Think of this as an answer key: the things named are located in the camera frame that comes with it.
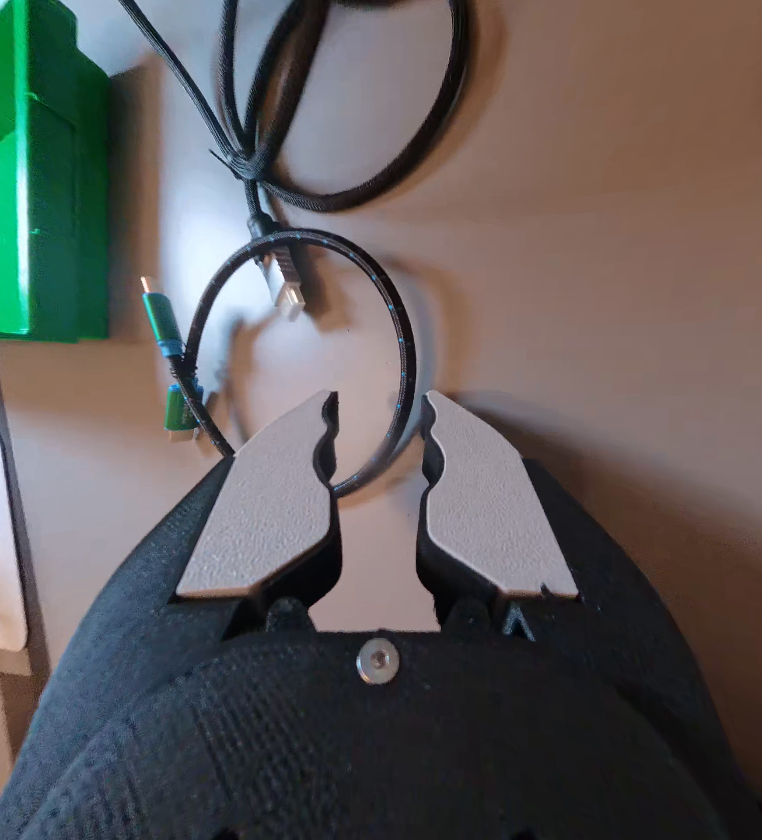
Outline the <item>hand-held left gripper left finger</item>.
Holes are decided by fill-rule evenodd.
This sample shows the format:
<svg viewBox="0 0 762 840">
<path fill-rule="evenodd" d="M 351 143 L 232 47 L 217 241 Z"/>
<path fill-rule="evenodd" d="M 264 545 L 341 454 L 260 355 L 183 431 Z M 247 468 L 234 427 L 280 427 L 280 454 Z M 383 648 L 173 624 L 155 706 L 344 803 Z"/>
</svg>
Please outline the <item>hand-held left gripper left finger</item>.
<svg viewBox="0 0 762 840">
<path fill-rule="evenodd" d="M 264 615 L 280 599 L 312 609 L 334 591 L 342 572 L 337 435 L 339 392 L 321 389 L 237 450 L 176 601 L 237 601 Z"/>
</svg>

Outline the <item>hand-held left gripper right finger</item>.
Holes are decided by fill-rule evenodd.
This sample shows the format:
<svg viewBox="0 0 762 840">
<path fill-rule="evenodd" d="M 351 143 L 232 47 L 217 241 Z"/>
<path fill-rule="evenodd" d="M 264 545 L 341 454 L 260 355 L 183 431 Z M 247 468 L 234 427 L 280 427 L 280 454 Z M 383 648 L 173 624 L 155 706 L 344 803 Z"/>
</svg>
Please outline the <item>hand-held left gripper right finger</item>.
<svg viewBox="0 0 762 840">
<path fill-rule="evenodd" d="M 491 623 L 521 599 L 580 599 L 521 454 L 488 422 L 431 389 L 421 400 L 418 576 L 445 624 L 459 599 Z"/>
</svg>

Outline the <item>green plastic bin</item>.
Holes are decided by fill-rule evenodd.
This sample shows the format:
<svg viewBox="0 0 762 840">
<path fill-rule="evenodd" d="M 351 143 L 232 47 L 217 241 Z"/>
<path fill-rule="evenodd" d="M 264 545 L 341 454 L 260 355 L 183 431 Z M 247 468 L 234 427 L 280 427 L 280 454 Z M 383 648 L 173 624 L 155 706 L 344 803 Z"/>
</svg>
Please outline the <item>green plastic bin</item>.
<svg viewBox="0 0 762 840">
<path fill-rule="evenodd" d="M 108 101 L 65 6 L 0 2 L 0 341 L 108 339 Z"/>
</svg>

